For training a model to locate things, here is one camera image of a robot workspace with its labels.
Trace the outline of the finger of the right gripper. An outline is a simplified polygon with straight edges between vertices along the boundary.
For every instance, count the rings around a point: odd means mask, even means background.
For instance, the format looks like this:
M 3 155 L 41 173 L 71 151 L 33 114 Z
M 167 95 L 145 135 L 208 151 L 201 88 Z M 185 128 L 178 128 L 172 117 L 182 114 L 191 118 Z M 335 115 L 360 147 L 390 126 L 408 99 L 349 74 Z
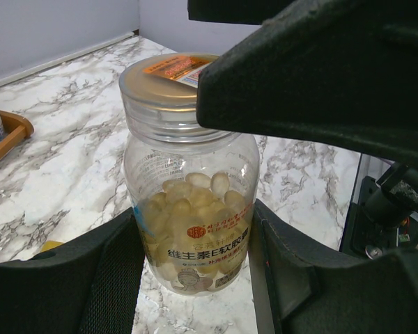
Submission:
M 189 1 L 258 30 L 200 75 L 198 123 L 418 167 L 418 1 Z

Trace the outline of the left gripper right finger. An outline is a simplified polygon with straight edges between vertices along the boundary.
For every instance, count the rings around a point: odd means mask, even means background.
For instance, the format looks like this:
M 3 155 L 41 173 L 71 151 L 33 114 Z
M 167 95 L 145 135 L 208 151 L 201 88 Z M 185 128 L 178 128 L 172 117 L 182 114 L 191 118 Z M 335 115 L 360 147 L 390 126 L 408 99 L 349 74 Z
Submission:
M 256 201 L 249 265 L 259 333 L 418 333 L 418 250 L 361 260 Z

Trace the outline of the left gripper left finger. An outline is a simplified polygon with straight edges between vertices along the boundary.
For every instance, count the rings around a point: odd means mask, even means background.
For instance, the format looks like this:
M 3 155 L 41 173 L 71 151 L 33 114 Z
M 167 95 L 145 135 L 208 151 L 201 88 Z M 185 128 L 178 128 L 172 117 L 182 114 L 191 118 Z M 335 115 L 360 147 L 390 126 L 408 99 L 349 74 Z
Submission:
M 143 266 L 131 209 L 29 260 L 0 263 L 0 333 L 131 333 Z

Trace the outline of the yellow weekly pill organizer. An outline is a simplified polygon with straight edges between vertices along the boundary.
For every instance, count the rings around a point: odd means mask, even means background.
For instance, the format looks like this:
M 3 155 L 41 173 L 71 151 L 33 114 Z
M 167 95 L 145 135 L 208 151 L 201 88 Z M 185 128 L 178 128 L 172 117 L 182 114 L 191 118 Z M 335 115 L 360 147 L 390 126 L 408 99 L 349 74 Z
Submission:
M 45 251 L 50 251 L 50 250 L 52 250 L 56 247 L 59 247 L 61 245 L 63 245 L 63 242 L 48 240 L 42 245 L 42 248 L 40 249 L 40 252 L 43 253 Z

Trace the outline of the clear pill bottle gold lid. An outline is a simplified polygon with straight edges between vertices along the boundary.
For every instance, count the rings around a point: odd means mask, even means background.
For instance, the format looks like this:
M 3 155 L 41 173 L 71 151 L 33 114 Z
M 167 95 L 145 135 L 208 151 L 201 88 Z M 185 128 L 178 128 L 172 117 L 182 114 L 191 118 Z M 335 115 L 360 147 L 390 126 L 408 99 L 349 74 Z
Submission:
M 119 79 L 130 130 L 123 172 L 146 257 L 159 282 L 184 296 L 218 292 L 238 277 L 258 185 L 255 138 L 197 122 L 199 75 L 214 60 L 153 56 Z

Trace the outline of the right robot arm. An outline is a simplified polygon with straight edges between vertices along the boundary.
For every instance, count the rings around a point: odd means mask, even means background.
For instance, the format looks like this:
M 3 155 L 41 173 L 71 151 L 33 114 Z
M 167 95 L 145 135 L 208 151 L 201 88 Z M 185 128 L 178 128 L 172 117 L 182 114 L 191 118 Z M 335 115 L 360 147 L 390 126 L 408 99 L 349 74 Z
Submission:
M 211 129 L 326 143 L 388 159 L 357 178 L 340 249 L 398 246 L 418 213 L 418 1 L 189 1 L 192 21 L 256 24 L 200 77 Z

